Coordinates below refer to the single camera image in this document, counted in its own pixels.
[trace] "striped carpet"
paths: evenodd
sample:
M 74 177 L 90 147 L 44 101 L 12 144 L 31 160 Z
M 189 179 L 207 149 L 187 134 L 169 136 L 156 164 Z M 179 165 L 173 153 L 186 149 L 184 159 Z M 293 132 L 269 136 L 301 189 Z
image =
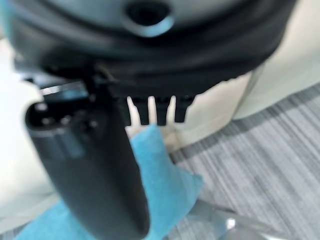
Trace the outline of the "striped carpet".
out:
M 320 239 L 320 84 L 171 157 L 203 175 L 203 199 L 269 223 L 293 240 Z M 210 231 L 186 219 L 168 239 L 213 240 Z

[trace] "hole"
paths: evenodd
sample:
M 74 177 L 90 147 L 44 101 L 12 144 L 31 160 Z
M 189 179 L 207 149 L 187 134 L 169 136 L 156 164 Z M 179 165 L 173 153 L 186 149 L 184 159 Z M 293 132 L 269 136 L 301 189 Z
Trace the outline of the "hole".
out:
M 159 2 L 133 3 L 127 8 L 129 18 L 142 26 L 153 26 L 164 20 L 170 13 L 168 6 Z

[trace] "blue microfiber cloth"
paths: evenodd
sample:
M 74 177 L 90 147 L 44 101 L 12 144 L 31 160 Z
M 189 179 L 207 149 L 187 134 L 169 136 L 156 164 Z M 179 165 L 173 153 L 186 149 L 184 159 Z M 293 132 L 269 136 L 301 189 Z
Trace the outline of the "blue microfiber cloth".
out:
M 147 128 L 131 144 L 149 204 L 151 226 L 145 239 L 161 240 L 192 209 L 203 180 L 171 162 L 157 126 Z M 29 224 L 16 240 L 95 239 L 60 202 Z

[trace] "black plastic housing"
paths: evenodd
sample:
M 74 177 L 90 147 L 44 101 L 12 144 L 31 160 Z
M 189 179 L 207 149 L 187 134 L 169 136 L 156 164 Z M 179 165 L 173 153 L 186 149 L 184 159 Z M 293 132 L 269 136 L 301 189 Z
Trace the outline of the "black plastic housing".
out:
M 57 191 L 80 223 L 98 240 L 141 240 L 149 232 L 148 201 L 123 121 L 112 104 L 38 112 L 25 122 Z M 43 119 L 51 119 L 43 124 Z

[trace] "white surface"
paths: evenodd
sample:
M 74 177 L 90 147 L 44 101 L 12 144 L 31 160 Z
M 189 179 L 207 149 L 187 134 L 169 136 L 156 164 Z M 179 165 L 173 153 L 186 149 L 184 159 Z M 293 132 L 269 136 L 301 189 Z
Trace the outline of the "white surface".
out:
M 319 82 L 320 1 L 302 0 L 291 21 L 286 40 L 266 64 L 258 82 L 241 102 L 236 118 L 243 118 L 272 105 L 289 94 Z M 174 99 L 168 126 L 162 129 L 169 149 L 197 142 L 224 127 L 232 119 L 248 84 L 249 76 L 223 82 L 198 96 L 187 112 L 185 124 L 173 124 Z M 40 100 L 38 90 L 19 81 L 12 68 L 11 51 L 0 41 L 0 233 L 35 218 L 57 201 L 54 189 L 41 166 L 24 129 L 24 112 Z M 151 100 L 150 119 L 155 121 Z M 139 117 L 130 104 L 133 126 L 139 132 Z
M 300 0 L 280 49 L 265 64 L 235 119 L 320 82 L 320 0 Z

